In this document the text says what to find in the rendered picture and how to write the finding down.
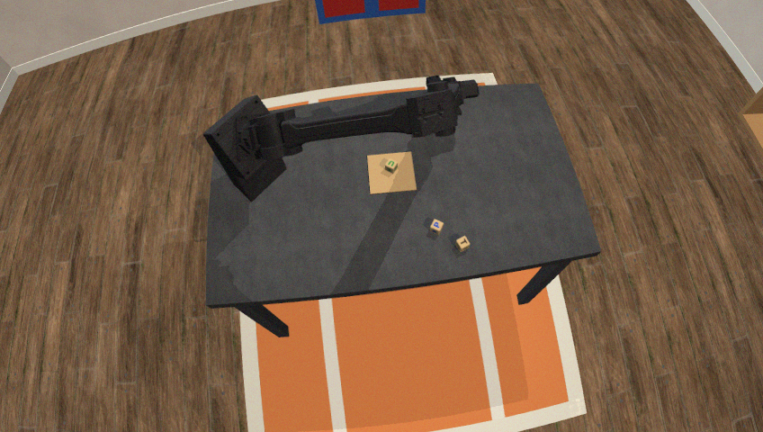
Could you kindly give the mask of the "tan letter block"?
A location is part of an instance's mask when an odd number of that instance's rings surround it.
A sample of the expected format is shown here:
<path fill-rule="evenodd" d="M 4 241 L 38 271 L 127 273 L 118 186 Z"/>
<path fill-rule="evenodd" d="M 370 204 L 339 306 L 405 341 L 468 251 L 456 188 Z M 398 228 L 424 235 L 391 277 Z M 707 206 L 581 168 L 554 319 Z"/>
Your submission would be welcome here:
<path fill-rule="evenodd" d="M 455 245 L 457 246 L 460 252 L 463 252 L 465 249 L 469 248 L 470 242 L 464 236 L 462 238 L 457 239 Z"/>
<path fill-rule="evenodd" d="M 389 158 L 389 160 L 385 164 L 385 170 L 394 174 L 397 168 L 398 168 L 398 162 Z"/>
<path fill-rule="evenodd" d="M 443 222 L 434 219 L 434 221 L 433 221 L 433 223 L 432 223 L 432 225 L 430 227 L 430 231 L 435 233 L 436 235 L 439 235 L 441 230 L 442 230 L 442 228 L 443 228 L 443 226 L 444 226 Z"/>

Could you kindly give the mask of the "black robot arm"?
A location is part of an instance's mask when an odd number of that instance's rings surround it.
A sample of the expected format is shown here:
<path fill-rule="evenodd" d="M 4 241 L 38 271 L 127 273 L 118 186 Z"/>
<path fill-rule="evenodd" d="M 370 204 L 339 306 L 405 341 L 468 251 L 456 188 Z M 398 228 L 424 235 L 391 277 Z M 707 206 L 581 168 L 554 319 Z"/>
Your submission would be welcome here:
<path fill-rule="evenodd" d="M 413 138 L 433 133 L 437 137 L 453 135 L 457 126 L 456 104 L 459 107 L 463 104 L 463 99 L 478 97 L 480 94 L 474 79 L 455 81 L 455 77 L 441 80 L 439 75 L 429 76 L 426 78 L 426 84 L 429 84 L 426 85 L 427 92 L 406 98 L 406 101 L 388 106 L 389 108 L 344 112 L 318 118 L 296 117 L 294 109 L 280 113 L 238 115 L 237 160 L 243 162 L 293 156 L 302 152 L 301 144 L 306 142 L 382 132 L 412 134 Z M 458 94 L 462 95 L 461 100 Z"/>

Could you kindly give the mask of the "tan flat mat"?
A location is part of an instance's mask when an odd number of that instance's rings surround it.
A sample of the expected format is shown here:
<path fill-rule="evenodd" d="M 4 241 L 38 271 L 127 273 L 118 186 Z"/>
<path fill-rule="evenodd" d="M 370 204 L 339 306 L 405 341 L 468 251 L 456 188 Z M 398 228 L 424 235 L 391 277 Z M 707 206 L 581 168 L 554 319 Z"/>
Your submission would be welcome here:
<path fill-rule="evenodd" d="M 398 162 L 393 173 L 385 170 L 389 158 Z M 411 152 L 367 156 L 370 194 L 416 191 L 416 180 Z"/>

